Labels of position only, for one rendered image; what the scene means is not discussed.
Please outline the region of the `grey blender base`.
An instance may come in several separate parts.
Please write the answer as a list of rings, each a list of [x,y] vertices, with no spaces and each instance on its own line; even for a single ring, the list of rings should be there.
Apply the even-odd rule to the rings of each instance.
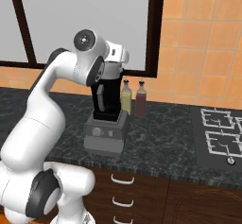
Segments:
[[[120,159],[124,149],[130,116],[127,111],[121,111],[115,122],[94,119],[91,113],[84,124],[84,147],[92,154]]]

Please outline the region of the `brown wooden cupboard door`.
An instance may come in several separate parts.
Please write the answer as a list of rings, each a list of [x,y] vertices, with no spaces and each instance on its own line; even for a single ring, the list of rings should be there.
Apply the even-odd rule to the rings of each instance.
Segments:
[[[163,224],[242,224],[242,191],[170,181]]]

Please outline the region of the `dark red sauce bottle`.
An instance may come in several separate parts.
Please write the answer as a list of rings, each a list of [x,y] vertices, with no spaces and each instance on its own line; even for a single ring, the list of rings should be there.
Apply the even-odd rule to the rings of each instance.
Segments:
[[[139,82],[139,89],[136,92],[135,115],[144,116],[146,112],[147,92],[144,88],[144,82]]]

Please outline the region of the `black gas hob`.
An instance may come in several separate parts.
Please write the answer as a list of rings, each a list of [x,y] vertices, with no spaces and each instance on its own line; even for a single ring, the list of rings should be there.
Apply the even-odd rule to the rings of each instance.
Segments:
[[[192,106],[190,112],[198,165],[242,172],[242,110]]]

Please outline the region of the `black blender jar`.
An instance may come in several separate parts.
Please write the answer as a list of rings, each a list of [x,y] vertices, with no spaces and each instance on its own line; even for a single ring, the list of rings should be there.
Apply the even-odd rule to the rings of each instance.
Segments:
[[[122,77],[116,79],[101,79],[91,87],[94,103],[94,119],[115,122],[121,111],[120,86]],[[104,111],[99,109],[98,99],[101,94]]]

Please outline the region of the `yellow oil bottle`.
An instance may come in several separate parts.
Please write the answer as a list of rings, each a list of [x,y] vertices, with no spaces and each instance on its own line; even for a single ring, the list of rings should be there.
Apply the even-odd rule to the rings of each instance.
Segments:
[[[124,87],[121,92],[121,107],[124,111],[131,113],[131,97],[132,91],[129,87],[129,81],[127,79],[124,80]]]

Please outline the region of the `dark framed window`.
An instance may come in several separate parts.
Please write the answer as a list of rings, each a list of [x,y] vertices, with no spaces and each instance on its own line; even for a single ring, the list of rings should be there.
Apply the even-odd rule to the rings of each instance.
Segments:
[[[0,0],[0,66],[42,69],[91,29],[130,53],[127,76],[158,72],[164,0]]]

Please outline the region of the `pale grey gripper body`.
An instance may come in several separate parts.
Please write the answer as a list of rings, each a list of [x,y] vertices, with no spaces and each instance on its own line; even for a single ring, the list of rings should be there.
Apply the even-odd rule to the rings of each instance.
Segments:
[[[111,62],[107,61],[104,63],[104,70],[102,74],[102,79],[118,79],[120,74],[123,72],[121,62]]]

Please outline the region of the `brown wooden drawer front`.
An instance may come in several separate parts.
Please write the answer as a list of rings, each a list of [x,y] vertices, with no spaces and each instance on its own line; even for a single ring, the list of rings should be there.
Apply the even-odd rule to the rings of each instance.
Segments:
[[[95,224],[114,224],[112,221],[114,216],[120,221],[133,219],[133,224],[163,224],[163,218],[160,215],[135,215],[113,210],[92,210],[90,214],[95,219]]]
[[[97,187],[109,187],[112,190],[125,190],[127,192],[138,192],[143,191],[154,191],[160,190],[161,188],[166,189],[168,180],[160,179],[157,177],[151,177],[147,175],[138,175],[134,173],[115,171],[103,168],[93,168],[95,173],[96,185]],[[130,181],[132,177],[135,178],[132,185],[123,185],[112,182],[111,174],[122,181]]]
[[[130,208],[119,207],[112,204],[112,197],[122,203],[131,203]],[[89,210],[114,210],[127,214],[147,215],[161,212],[164,208],[165,193],[162,190],[126,192],[125,190],[112,190],[108,188],[95,189],[90,195],[84,198]]]

